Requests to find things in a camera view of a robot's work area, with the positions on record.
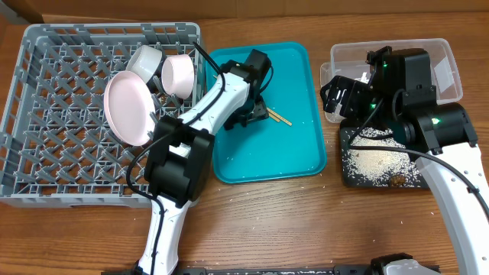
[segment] pink plate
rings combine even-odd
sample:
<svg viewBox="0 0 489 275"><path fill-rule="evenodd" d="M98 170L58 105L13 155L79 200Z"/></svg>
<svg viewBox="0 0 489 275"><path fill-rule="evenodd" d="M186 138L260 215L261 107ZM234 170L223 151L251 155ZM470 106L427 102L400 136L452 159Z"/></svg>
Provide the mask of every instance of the pink plate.
<svg viewBox="0 0 489 275"><path fill-rule="evenodd" d="M154 103L150 90L135 73L122 71L105 87L104 113L114 134L133 146L141 146L150 140L147 135L154 131L150 113Z"/></svg>

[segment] dish rack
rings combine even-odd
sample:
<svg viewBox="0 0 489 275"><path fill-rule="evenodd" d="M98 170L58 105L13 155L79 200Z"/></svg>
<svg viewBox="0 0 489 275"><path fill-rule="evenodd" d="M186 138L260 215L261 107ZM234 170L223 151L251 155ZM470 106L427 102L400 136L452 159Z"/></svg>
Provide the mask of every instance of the dish rack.
<svg viewBox="0 0 489 275"><path fill-rule="evenodd" d="M194 23L36 24L24 32L0 125L0 202L17 207L125 205L150 207L125 183L125 171L142 147L114 135L103 111L105 85L125 69L142 45L164 57L189 54L196 72L186 100L167 96L161 81L152 94L156 121L178 116L205 88L203 46ZM146 157L131 176L147 192Z"/></svg>

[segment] wooden chopstick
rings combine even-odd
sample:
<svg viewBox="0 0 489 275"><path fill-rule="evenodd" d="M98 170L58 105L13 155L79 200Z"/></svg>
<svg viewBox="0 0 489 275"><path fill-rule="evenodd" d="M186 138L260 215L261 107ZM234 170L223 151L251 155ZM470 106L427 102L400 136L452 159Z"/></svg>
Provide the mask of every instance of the wooden chopstick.
<svg viewBox="0 0 489 275"><path fill-rule="evenodd" d="M282 118L281 115L277 114L276 112L272 111L270 108L267 107L268 113L276 116L278 119L281 121L285 122L287 125L292 126L292 123L290 121L286 120L285 118Z"/></svg>
<svg viewBox="0 0 489 275"><path fill-rule="evenodd" d="M271 114L270 112L268 112L268 116L271 117L276 122L280 122L280 119L278 117L276 117L275 115Z"/></svg>

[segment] clear plastic container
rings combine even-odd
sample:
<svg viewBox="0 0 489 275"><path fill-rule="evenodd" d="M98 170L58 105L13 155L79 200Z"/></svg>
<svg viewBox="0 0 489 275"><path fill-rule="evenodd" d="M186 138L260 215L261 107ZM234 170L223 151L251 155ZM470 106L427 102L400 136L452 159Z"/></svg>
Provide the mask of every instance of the clear plastic container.
<svg viewBox="0 0 489 275"><path fill-rule="evenodd" d="M438 104L457 102L462 98L457 64L448 41L442 38L336 44L331 48L331 62L321 66L321 86L336 75L368 82L371 74L370 65L365 63L367 52L385 46L391 46L393 50L426 50L431 60L432 84L436 86ZM339 123L343 119L340 115L326 112L325 116L333 123Z"/></svg>

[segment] blue plastic tray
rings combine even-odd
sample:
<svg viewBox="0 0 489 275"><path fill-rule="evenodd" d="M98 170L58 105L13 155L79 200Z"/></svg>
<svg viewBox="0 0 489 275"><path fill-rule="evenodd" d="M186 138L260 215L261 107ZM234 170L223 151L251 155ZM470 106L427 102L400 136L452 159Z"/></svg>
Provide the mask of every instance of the blue plastic tray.
<svg viewBox="0 0 489 275"><path fill-rule="evenodd" d="M307 50L294 42L216 50L217 64L244 62L252 49L268 55L274 77L261 94L268 108L292 123L271 118L240 125L215 137L212 161L225 183L246 183L317 174L326 165L326 151ZM215 83L206 64L207 89Z"/></svg>

